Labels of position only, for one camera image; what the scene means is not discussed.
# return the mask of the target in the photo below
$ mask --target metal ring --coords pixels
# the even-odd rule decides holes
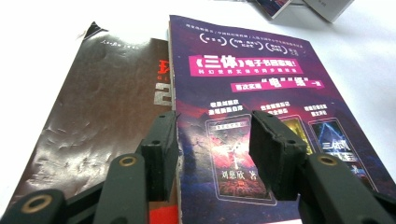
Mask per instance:
[[[52,202],[52,196],[50,196],[48,194],[37,195],[37,196],[29,199],[29,201],[27,201],[23,205],[22,212],[26,213],[26,214],[32,214],[32,213],[38,212],[41,209],[47,207],[51,202]]]
[[[325,165],[336,165],[337,161],[328,156],[319,156],[318,160]]]
[[[132,166],[137,162],[137,158],[133,156],[124,157],[120,159],[119,164],[121,166]]]

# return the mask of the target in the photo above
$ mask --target magazine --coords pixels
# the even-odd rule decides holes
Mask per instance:
[[[178,114],[180,223],[299,219],[277,201],[248,155],[252,110],[281,119],[307,153],[340,158],[368,188],[396,196],[385,166],[311,44],[303,39],[170,16]]]
[[[88,29],[10,205],[40,189],[66,199],[103,182],[111,161],[135,152],[171,110],[168,42]],[[150,223],[177,223],[177,194],[150,203]]]

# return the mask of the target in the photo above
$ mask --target white background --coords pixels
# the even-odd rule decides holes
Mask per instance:
[[[396,177],[396,2],[355,1],[334,23],[288,6],[270,20],[230,1],[7,1],[0,8],[0,216],[92,21],[167,39],[169,14],[308,40]]]

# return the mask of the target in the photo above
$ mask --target book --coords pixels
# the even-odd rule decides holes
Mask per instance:
[[[152,122],[171,110],[168,42],[89,27],[38,137],[10,205],[40,189],[69,199],[135,152]],[[151,223],[177,223],[177,194],[150,203]]]
[[[292,0],[256,0],[265,12],[274,19]]]
[[[252,110],[281,119],[308,145],[344,161],[368,188],[395,183],[303,39],[170,16],[179,165],[180,223],[273,223],[300,219],[277,201],[248,155]]]
[[[335,22],[354,0],[304,0],[321,17]]]

